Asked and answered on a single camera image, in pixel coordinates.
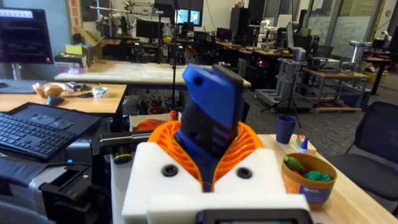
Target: screw hole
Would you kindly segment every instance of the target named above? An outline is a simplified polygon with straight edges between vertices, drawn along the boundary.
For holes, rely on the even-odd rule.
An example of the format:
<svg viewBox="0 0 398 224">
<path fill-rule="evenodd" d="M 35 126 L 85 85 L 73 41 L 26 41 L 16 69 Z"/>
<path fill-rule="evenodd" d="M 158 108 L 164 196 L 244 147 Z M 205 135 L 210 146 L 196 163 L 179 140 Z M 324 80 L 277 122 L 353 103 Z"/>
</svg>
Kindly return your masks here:
<svg viewBox="0 0 398 224">
<path fill-rule="evenodd" d="M 249 179 L 253 176 L 253 173 L 248 168 L 241 167 L 238 169 L 237 175 L 242 179 Z"/>
<path fill-rule="evenodd" d="M 172 164 L 166 165 L 162 169 L 162 174 L 165 177 L 173 177 L 173 176 L 177 175 L 177 173 L 178 173 L 178 168 Z"/>
<path fill-rule="evenodd" d="M 193 78 L 193 84 L 195 84 L 197 87 L 201 87 L 203 85 L 203 79 L 200 77 L 195 77 Z"/>
</svg>

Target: office chair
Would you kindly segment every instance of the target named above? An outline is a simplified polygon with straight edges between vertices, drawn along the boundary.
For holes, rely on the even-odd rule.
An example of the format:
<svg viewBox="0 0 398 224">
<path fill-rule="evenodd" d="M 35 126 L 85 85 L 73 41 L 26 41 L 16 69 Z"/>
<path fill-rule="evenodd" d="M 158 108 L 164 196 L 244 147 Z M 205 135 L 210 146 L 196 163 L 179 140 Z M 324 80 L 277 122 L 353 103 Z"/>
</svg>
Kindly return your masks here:
<svg viewBox="0 0 398 224">
<path fill-rule="evenodd" d="M 373 103 L 356 129 L 354 143 L 345 154 L 329 159 L 362 189 L 391 201 L 398 200 L 398 170 L 348 152 L 355 145 L 360 150 L 398 164 L 397 114 L 398 105 L 381 101 Z M 398 214 L 398 207 L 392 214 Z"/>
</svg>

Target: tripod stand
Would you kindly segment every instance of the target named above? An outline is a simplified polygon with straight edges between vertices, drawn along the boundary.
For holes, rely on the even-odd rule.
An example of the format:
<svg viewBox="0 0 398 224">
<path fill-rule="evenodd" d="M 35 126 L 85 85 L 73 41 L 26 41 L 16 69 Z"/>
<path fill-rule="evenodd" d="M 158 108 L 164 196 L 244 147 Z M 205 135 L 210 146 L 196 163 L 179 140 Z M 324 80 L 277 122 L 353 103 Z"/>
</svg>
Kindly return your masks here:
<svg viewBox="0 0 398 224">
<path fill-rule="evenodd" d="M 292 82 L 292 87 L 290 89 L 289 97 L 279 101 L 278 103 L 276 103 L 276 104 L 274 104 L 272 106 L 268 106 L 267 108 L 265 108 L 262 111 L 260 111 L 260 113 L 262 113 L 262 112 L 264 112 L 266 110 L 269 110 L 271 108 L 278 107 L 281 103 L 283 103 L 283 102 L 288 100 L 289 102 L 287 103 L 287 108 L 290 108 L 290 103 L 293 103 L 293 110 L 294 110 L 294 113 L 295 113 L 295 116 L 296 116 L 296 119 L 297 119 L 297 122 L 298 122 L 298 126 L 301 128 L 301 123 L 300 123 L 300 120 L 299 120 L 299 114 L 297 113 L 297 105 L 296 105 L 296 102 L 294 101 L 294 97 L 293 97 L 293 92 L 294 92 L 295 82 L 296 82 L 296 76 L 297 76 L 297 74 L 295 73 L 294 76 L 293 76 L 293 82 Z"/>
</svg>

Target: monitor screen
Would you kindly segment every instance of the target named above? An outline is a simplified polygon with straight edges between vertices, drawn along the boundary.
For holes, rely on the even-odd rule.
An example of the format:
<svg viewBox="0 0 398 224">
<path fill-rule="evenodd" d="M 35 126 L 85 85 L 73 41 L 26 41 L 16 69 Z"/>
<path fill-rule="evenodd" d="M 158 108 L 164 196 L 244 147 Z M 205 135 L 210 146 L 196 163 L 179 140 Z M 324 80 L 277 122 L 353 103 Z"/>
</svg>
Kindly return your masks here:
<svg viewBox="0 0 398 224">
<path fill-rule="evenodd" d="M 200 25 L 200 11 L 191 10 L 190 22 L 197 26 Z"/>
<path fill-rule="evenodd" d="M 229 38 L 231 38 L 231 33 L 230 33 L 229 29 L 217 28 L 216 36 L 221 41 L 224 41 L 224 40 L 228 40 Z"/>
<path fill-rule="evenodd" d="M 184 22 L 188 22 L 189 10 L 181 9 L 177 11 L 177 23 L 183 24 Z"/>
<path fill-rule="evenodd" d="M 164 23 L 160 23 L 160 31 L 163 30 Z M 154 21 L 144 21 L 137 19 L 136 36 L 145 38 L 159 38 L 159 23 Z"/>
<path fill-rule="evenodd" d="M 44 10 L 0 7 L 0 62 L 53 63 Z"/>
</svg>

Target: keyboard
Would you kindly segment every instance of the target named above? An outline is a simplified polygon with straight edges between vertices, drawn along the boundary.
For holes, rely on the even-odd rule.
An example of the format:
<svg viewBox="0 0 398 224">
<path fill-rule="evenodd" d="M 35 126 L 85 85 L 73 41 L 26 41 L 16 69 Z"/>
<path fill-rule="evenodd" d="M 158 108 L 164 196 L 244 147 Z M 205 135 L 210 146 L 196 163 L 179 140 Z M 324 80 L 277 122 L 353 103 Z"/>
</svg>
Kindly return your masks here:
<svg viewBox="0 0 398 224">
<path fill-rule="evenodd" d="M 64 150 L 76 135 L 0 113 L 0 148 L 48 160 Z"/>
</svg>

